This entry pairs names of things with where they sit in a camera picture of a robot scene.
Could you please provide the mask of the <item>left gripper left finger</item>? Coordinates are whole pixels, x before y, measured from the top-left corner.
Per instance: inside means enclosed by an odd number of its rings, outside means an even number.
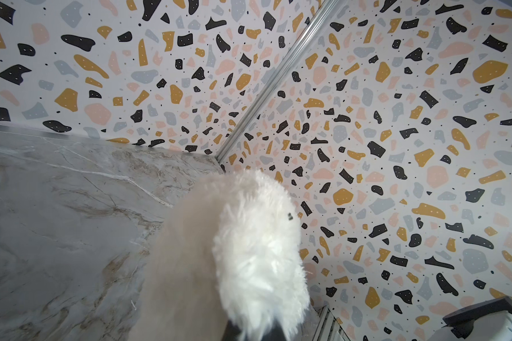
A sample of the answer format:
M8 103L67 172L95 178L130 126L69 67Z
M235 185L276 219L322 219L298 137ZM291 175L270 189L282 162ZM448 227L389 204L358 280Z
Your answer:
M232 321L228 321L221 341L244 341L242 330Z

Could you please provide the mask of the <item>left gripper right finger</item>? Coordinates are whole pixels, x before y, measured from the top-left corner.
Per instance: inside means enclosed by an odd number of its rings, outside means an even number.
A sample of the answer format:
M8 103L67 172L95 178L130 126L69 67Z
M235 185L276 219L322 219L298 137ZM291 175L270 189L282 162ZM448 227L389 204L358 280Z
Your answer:
M284 331L280 325L273 325L270 331L267 333L267 341L286 341Z

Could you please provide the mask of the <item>white plush teddy bear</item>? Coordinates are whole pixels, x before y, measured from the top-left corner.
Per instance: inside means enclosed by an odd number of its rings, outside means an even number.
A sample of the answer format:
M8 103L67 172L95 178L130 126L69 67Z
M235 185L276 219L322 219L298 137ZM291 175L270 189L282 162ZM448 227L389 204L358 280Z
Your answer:
M131 340L296 338L310 305L290 194L260 170L211 174L172 207L144 269Z

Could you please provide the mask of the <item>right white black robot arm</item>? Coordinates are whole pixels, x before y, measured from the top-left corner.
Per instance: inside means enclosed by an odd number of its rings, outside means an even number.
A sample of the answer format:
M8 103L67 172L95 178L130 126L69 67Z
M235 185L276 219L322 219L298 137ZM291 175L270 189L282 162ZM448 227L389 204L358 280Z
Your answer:
M445 326L430 341L512 340L512 298L474 304L446 315L443 321Z

